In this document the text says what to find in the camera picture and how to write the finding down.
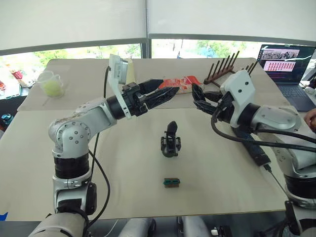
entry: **measuring cup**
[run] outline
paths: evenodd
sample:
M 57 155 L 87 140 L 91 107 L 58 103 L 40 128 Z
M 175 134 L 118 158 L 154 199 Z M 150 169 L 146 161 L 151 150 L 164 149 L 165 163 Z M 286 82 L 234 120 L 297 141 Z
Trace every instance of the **measuring cup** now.
M 59 75 L 51 71 L 44 71 L 39 75 L 38 84 L 47 96 L 61 97 L 64 94 L 63 83 Z

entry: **laptop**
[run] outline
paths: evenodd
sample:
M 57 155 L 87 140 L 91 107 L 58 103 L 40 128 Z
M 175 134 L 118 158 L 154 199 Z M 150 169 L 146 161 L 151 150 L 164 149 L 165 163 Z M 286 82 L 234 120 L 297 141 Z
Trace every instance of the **laptop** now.
M 301 112 L 316 107 L 299 86 L 314 50 L 312 46 L 263 44 L 257 59 L 283 96 Z

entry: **beige tabletop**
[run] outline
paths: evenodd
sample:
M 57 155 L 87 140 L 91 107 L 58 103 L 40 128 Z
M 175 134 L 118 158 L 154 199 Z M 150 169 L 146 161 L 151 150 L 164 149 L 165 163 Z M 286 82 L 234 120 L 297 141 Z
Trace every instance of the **beige tabletop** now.
M 135 80 L 137 83 L 148 79 L 171 79 L 183 76 L 195 76 L 203 82 L 212 63 L 217 58 L 207 59 L 133 59 Z M 47 70 L 59 74 L 64 82 L 65 95 L 61 98 L 49 98 L 35 84 L 28 97 L 19 107 L 19 111 L 33 110 L 74 110 L 78 105 L 103 95 L 105 68 L 108 59 L 53 59 L 47 64 Z M 245 68 L 255 62 L 254 58 L 238 58 L 234 70 Z M 217 80 L 223 83 L 231 73 Z M 251 74 L 256 88 L 255 103 L 269 105 L 289 105 L 275 83 L 257 64 Z M 205 90 L 219 90 L 215 85 L 205 86 Z M 113 95 L 107 86 L 107 96 Z M 195 108 L 191 94 L 177 95 L 173 100 L 158 108 Z
M 53 212 L 53 143 L 47 134 L 52 120 L 71 111 L 18 112 L 1 139 L 0 213 L 8 221 L 42 220 Z M 172 120 L 178 123 L 182 149 L 176 158 L 160 151 L 160 137 Z M 97 157 L 111 183 L 103 219 L 275 211 L 286 199 L 272 176 L 258 168 L 242 144 L 219 137 L 210 116 L 197 109 L 151 110 L 101 133 Z M 227 124 L 218 127 L 230 133 Z M 270 148 L 275 176 L 283 176 Z M 177 177 L 179 188 L 163 179 Z M 106 185 L 96 169 L 98 210 Z

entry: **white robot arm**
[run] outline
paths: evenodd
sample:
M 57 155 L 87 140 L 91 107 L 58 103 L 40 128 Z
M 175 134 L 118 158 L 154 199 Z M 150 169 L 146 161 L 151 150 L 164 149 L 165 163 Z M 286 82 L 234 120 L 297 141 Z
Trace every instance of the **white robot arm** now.
M 295 235 L 311 236 L 316 231 L 316 135 L 310 130 L 298 132 L 301 118 L 287 108 L 253 104 L 255 88 L 246 70 L 231 75 L 220 87 L 220 93 L 193 86 L 197 108 L 212 115 L 213 130 L 230 140 L 272 147 L 286 181 L 286 216 Z M 215 107 L 206 102 L 218 103 Z M 262 141 L 236 138 L 219 131 L 217 120 L 248 133 L 257 133 Z
M 67 118 L 54 121 L 49 137 L 55 143 L 54 210 L 29 237 L 82 237 L 87 234 L 88 215 L 96 210 L 96 185 L 91 182 L 88 143 L 91 138 L 117 123 L 118 119 L 140 116 L 168 100 L 178 87 L 155 91 L 163 80 L 151 79 L 141 84 L 125 84 L 127 62 L 110 55 L 108 82 L 114 92 L 79 106 Z

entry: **person's hand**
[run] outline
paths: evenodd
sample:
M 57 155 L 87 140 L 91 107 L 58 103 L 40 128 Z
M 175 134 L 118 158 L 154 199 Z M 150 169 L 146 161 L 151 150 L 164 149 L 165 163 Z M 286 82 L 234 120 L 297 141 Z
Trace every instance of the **person's hand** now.
M 312 130 L 316 129 L 316 109 L 312 109 L 307 112 L 304 117 L 305 122 L 307 123 L 308 127 Z

